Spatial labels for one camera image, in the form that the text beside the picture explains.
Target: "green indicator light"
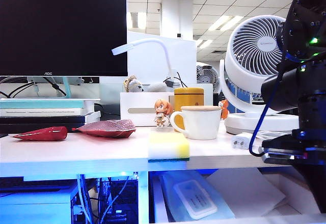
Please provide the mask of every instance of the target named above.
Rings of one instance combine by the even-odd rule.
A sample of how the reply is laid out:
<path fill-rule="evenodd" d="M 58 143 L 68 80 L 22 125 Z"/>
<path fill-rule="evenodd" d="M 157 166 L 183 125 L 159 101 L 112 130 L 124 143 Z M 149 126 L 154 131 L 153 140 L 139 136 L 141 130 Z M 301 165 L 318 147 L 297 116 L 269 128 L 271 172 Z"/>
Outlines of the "green indicator light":
<path fill-rule="evenodd" d="M 310 44 L 315 44 L 315 43 L 317 43 L 317 42 L 318 42 L 318 39 L 314 37 L 313 39 L 310 40 L 309 43 L 310 43 Z"/>

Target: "black monitor screen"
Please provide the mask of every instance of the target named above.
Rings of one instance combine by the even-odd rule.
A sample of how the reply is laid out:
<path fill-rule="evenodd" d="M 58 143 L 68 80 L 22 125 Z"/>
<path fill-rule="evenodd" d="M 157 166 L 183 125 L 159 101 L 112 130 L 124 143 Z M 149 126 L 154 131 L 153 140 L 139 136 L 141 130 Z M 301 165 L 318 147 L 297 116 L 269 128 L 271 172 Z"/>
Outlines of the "black monitor screen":
<path fill-rule="evenodd" d="M 0 75 L 126 76 L 126 0 L 0 0 Z"/>

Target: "white mug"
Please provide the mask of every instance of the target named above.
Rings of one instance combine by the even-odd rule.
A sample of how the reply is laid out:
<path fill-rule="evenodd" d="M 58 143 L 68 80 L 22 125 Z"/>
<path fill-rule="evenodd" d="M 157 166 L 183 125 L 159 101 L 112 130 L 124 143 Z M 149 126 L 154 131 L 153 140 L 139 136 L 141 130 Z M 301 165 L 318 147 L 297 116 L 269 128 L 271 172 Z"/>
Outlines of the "white mug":
<path fill-rule="evenodd" d="M 197 140 L 212 140 L 217 137 L 221 121 L 221 107 L 182 106 L 181 110 L 181 112 L 173 112 L 170 121 L 172 126 L 185 137 Z M 184 130 L 175 124 L 176 115 L 183 117 Z"/>

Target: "white pillar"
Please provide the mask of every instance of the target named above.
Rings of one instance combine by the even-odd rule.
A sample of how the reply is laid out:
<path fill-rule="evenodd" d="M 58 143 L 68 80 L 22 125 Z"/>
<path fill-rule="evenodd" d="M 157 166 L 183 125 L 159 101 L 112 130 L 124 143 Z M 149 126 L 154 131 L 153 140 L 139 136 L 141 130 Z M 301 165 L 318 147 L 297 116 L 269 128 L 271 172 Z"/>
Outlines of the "white pillar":
<path fill-rule="evenodd" d="M 193 39 L 193 1 L 162 0 L 160 35 L 163 37 Z"/>

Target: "fan base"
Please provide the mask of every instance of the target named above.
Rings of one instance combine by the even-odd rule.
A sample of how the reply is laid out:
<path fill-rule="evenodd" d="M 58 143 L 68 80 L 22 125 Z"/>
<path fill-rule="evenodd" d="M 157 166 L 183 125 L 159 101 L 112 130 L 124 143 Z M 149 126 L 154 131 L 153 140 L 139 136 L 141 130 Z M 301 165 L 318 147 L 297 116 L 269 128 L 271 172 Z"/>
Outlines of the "fan base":
<path fill-rule="evenodd" d="M 253 133 L 259 117 L 247 117 L 245 113 L 228 114 L 224 121 L 226 131 L 231 134 Z M 288 134 L 299 128 L 298 116 L 275 114 L 265 116 L 260 131 L 279 131 Z"/>

